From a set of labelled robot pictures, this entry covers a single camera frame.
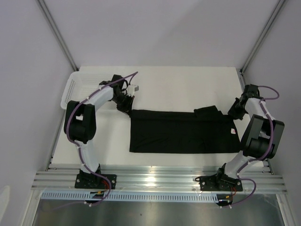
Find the black t-shirt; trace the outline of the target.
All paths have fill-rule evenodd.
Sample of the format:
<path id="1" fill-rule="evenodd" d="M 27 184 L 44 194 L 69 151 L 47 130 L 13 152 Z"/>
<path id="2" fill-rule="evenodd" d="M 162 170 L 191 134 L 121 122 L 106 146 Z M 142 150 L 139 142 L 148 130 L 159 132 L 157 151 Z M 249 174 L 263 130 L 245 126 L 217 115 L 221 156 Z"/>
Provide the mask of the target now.
<path id="1" fill-rule="evenodd" d="M 237 153 L 238 131 L 233 119 L 216 106 L 193 112 L 133 110 L 130 116 L 132 153 Z"/>

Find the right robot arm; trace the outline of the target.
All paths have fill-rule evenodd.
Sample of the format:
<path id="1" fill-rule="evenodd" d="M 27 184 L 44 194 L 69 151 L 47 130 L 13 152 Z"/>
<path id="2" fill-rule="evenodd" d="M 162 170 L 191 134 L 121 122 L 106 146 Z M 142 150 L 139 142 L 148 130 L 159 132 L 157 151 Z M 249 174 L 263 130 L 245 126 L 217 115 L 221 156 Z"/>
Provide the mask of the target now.
<path id="1" fill-rule="evenodd" d="M 242 120 L 245 114 L 250 116 L 249 124 L 241 138 L 240 151 L 230 161 L 218 169 L 215 177 L 215 186 L 220 190 L 225 190 L 231 184 L 238 184 L 239 176 L 244 169 L 251 167 L 258 161 L 272 159 L 278 149 L 285 124 L 276 120 L 268 111 L 267 100 L 276 100 L 276 97 L 261 97 L 259 88 L 253 84 L 245 85 L 244 91 L 228 111 L 228 114 L 235 120 Z"/>

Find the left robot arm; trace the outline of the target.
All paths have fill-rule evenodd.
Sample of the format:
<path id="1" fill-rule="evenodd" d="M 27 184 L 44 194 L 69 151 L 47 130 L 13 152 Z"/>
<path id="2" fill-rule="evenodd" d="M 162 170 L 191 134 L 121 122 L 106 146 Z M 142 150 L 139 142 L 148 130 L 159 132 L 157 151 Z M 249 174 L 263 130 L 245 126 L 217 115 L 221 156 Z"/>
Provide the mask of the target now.
<path id="1" fill-rule="evenodd" d="M 118 111 L 130 115 L 134 93 L 139 87 L 131 81 L 138 72 L 122 77 L 113 75 L 110 81 L 99 83 L 95 91 L 82 101 L 67 104 L 64 132 L 69 142 L 78 150 L 80 175 L 91 188 L 98 188 L 106 177 L 101 174 L 100 163 L 95 158 L 93 139 L 96 134 L 96 113 L 107 102 L 114 102 Z"/>

